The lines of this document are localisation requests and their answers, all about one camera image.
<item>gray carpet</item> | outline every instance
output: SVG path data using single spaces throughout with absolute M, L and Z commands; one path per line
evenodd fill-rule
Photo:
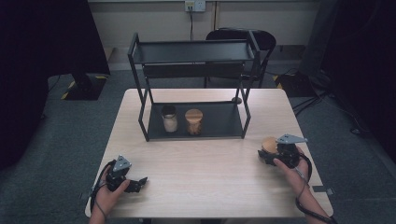
M 282 66 L 267 71 L 282 73 Z M 21 161 L 0 171 L 0 223 L 88 223 L 85 202 L 96 176 L 124 92 L 134 87 L 130 71 L 114 71 L 98 101 L 64 101 L 73 79 L 49 79 L 53 89 L 29 148 Z M 202 88 L 202 78 L 157 79 L 152 88 Z M 233 88 L 234 82 L 212 78 L 209 88 Z M 264 88 L 274 88 L 266 76 Z M 307 98 L 290 98 L 297 105 Z M 379 144 L 349 131 L 351 117 L 326 96 L 297 117 L 327 188 L 334 216 L 342 223 L 395 223 L 394 163 L 384 163 Z M 108 223 L 138 223 L 137 219 L 110 219 Z M 269 223 L 304 223 L 275 219 Z

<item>metal shelf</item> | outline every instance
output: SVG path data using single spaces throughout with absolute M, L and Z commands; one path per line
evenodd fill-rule
M 134 34 L 128 58 L 142 104 L 139 124 L 146 141 L 245 137 L 250 121 L 248 93 L 253 78 L 250 79 L 245 92 L 241 74 L 247 62 L 253 62 L 252 70 L 249 71 L 251 77 L 254 77 L 255 72 L 259 72 L 260 67 L 260 50 L 251 32 L 246 40 L 167 42 L 140 42 L 138 35 Z M 147 88 L 144 94 L 137 76 L 136 64 L 142 65 L 146 78 Z M 170 77 L 239 77 L 239 86 L 236 88 L 234 99 L 241 95 L 247 113 L 245 125 L 242 124 L 237 102 L 231 99 L 226 102 L 154 102 L 149 80 Z M 147 129 L 143 123 L 143 115 L 148 96 L 151 110 Z M 174 133 L 167 133 L 163 127 L 161 109 L 164 105 L 174 105 L 177 108 L 178 128 Z M 186 130 L 184 114 L 193 108 L 204 113 L 200 135 L 189 135 Z

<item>hand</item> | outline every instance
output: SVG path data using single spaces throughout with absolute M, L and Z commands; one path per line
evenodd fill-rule
M 304 154 L 299 147 L 297 147 L 297 149 L 300 153 Z M 285 174 L 286 180 L 291 185 L 293 192 L 296 195 L 299 195 L 304 189 L 304 185 L 307 184 L 305 180 L 307 180 L 308 178 L 308 163 L 306 163 L 303 158 L 300 158 L 300 162 L 297 166 L 300 172 L 303 173 L 305 180 L 300 177 L 295 169 L 290 169 L 285 163 L 283 163 L 279 159 L 274 159 L 274 164 L 279 167 L 280 170 L 282 170 L 282 172 Z
M 108 166 L 103 175 L 101 176 L 101 181 L 106 182 L 107 171 L 110 169 Z M 106 217 L 110 214 L 113 207 L 116 205 L 121 194 L 128 188 L 130 180 L 124 180 L 120 186 L 114 190 L 110 191 L 106 185 L 102 186 L 96 194 L 96 202 L 92 209 L 90 223 L 105 223 Z

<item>chair back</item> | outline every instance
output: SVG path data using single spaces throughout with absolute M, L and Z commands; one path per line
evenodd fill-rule
M 269 57 L 276 46 L 276 39 L 273 35 L 262 30 L 252 29 L 241 29 L 241 28 L 219 28 L 211 31 L 207 36 L 206 40 L 220 40 L 220 39 L 247 39 L 248 32 L 251 31 L 256 39 L 257 45 L 261 52 L 266 51 L 265 57 L 261 60 L 260 72 L 254 77 L 254 80 L 259 80 L 259 88 L 262 87 L 262 81 L 264 78 L 265 70 L 268 64 Z M 247 79 L 247 74 L 241 74 L 243 79 Z
M 248 37 L 248 31 L 252 31 L 256 38 L 257 44 L 260 50 L 273 50 L 276 46 L 276 39 L 273 35 L 268 32 L 261 30 L 249 30 L 240 28 L 219 28 L 211 31 L 207 36 L 206 40 L 217 40 L 217 39 L 246 39 Z

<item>cable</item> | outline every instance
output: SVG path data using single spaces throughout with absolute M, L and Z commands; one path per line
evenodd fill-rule
M 314 97 L 312 97 L 312 98 L 310 98 L 310 99 L 307 99 L 306 101 L 303 101 L 303 102 L 301 102 L 301 103 L 295 105 L 295 106 L 293 107 L 293 110 L 296 110 L 298 106 L 303 105 L 303 104 L 307 103 L 308 101 L 312 101 L 312 100 L 315 100 L 315 99 L 318 99 L 318 97 L 317 97 L 317 96 L 314 96 Z
M 352 118 L 355 120 L 355 123 L 358 125 L 358 128 L 359 128 L 360 130 L 362 130 L 362 131 L 364 131 L 364 132 L 366 132 L 366 133 L 369 132 L 369 130 L 366 130 L 366 129 L 364 129 L 363 127 L 361 127 L 361 125 L 360 125 L 359 122 L 358 122 L 358 119 L 357 119 L 355 116 L 353 116 L 353 114 L 349 113 L 349 112 L 346 111 L 345 109 L 340 108 L 339 106 L 331 105 L 331 104 L 329 104 L 328 102 L 326 102 L 325 100 L 323 100 L 323 99 L 321 98 L 321 96 L 320 96 L 321 94 L 317 94 L 317 92 L 314 90 L 314 87 L 313 87 L 313 85 L 312 85 L 311 79 L 309 79 L 309 84 L 311 85 L 312 90 L 313 90 L 314 93 L 317 95 L 317 97 L 320 99 L 320 101 L 323 101 L 326 105 L 329 105 L 330 107 L 333 107 L 333 108 L 335 108 L 335 109 L 338 109 L 338 110 L 340 110 L 340 111 L 346 113 L 347 115 L 349 115 L 350 117 L 352 117 Z
M 272 76 L 294 76 L 298 72 L 298 68 L 290 68 L 287 72 L 282 73 L 282 74 L 277 74 L 277 73 L 272 73 L 272 72 L 265 72 L 266 74 L 272 75 Z
M 105 217 L 105 221 L 107 221 L 107 216 L 106 216 L 105 212 L 103 211 L 102 207 L 99 205 L 99 203 L 96 200 L 95 200 L 95 204 L 96 204 L 96 206 L 98 206 L 99 210 L 102 212 L 103 216 Z
M 300 169 L 298 169 L 297 166 L 294 167 L 294 170 L 298 173 L 298 175 L 303 180 L 303 189 L 297 195 L 296 200 L 295 200 L 297 208 L 300 211 L 302 211 L 303 213 L 305 213 L 305 214 L 307 214 L 307 215 L 309 215 L 311 217 L 314 217 L 314 218 L 316 218 L 316 219 L 318 219 L 320 221 L 323 221 L 323 222 L 329 223 L 329 224 L 336 224 L 337 222 L 336 222 L 336 220 L 333 217 L 328 218 L 328 217 L 321 216 L 318 213 L 315 213 L 315 212 L 313 212 L 311 210 L 308 210 L 308 209 L 304 208 L 300 204 L 300 198 L 303 195 L 303 192 L 305 190 L 305 185 L 307 185 L 309 187 L 309 180 L 311 179 L 311 175 L 312 175 L 312 162 L 311 162 L 311 160 L 309 160 L 309 158 L 307 158 L 303 153 L 300 153 L 300 157 L 302 157 L 306 161 L 306 163 L 308 165 L 308 178 L 305 178 L 304 174 L 300 171 Z
M 216 22 L 217 22 L 217 19 L 218 19 L 218 2 L 216 1 L 215 2 L 215 16 L 214 16 L 214 19 L 213 19 L 213 30 L 216 30 Z
M 298 110 L 297 112 L 295 112 L 295 116 L 296 116 L 296 117 L 299 116 L 300 113 L 303 112 L 305 109 L 307 109 L 307 108 L 310 107 L 310 106 L 317 105 L 317 104 L 320 103 L 321 101 L 322 101 L 321 98 L 318 98 L 318 97 L 312 98 L 312 99 L 311 99 L 311 102 L 310 102 L 308 105 L 305 105 L 303 108 L 301 108 L 300 110 Z
M 95 203 L 95 200 L 96 200 L 96 194 L 97 194 L 97 192 L 99 191 L 99 189 L 100 189 L 102 186 L 104 186 L 104 185 L 102 185 L 102 186 L 100 185 L 100 181 L 101 181 L 101 179 L 102 179 L 102 175 L 103 175 L 103 173 L 105 172 L 107 166 L 113 165 L 113 164 L 115 164 L 115 163 L 116 163 L 116 161 L 113 160 L 113 161 L 110 161 L 110 162 L 108 162 L 108 163 L 106 164 L 106 166 L 103 168 L 103 170 L 102 170 L 101 173 L 99 174 L 98 179 L 96 180 L 96 184 L 95 184 L 95 185 L 93 186 L 93 188 L 92 188 L 92 192 L 91 192 L 91 212 L 92 212 L 92 209 L 93 209 L 93 205 L 94 205 L 94 203 Z
M 190 13 L 190 21 L 191 21 L 190 41 L 192 41 L 194 39 L 193 31 L 192 31 L 192 7 L 189 7 L 189 13 Z

